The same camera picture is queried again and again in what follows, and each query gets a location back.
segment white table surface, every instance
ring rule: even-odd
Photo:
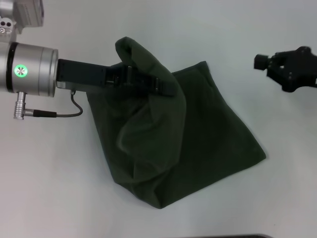
[[[18,41],[62,59],[112,65],[124,36],[169,70],[206,60],[228,104],[268,159],[162,210],[116,185],[84,93],[74,119],[13,120],[0,93],[1,238],[317,237],[317,89],[289,94],[253,70],[256,54],[310,46],[317,2],[297,0],[45,0],[43,28]],[[74,112],[69,92],[27,97],[29,108]]]

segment white background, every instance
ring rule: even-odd
[[[89,104],[74,119],[13,120],[0,93],[1,238],[180,238],[267,234],[317,237],[317,89],[289,94],[253,70],[256,54],[310,46],[317,2],[298,0],[45,0],[45,26],[18,41],[62,59],[112,65],[129,36],[169,70],[206,60],[225,100],[268,159],[162,210],[109,173]],[[69,92],[27,96],[27,107],[75,112]]]

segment metal cylinder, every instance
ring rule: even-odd
[[[18,43],[0,43],[0,89],[53,97],[58,50]]]
[[[18,99],[15,102],[14,119],[23,120],[25,110],[25,93],[19,92]]]

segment green indicator light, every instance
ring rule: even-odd
[[[14,68],[16,76],[23,78],[28,74],[28,68],[25,65],[19,64]]]

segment green fabric bag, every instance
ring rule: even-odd
[[[177,87],[175,97],[87,94],[117,184],[163,208],[265,159],[222,98],[206,62],[172,74],[130,38],[115,46],[124,64]]]

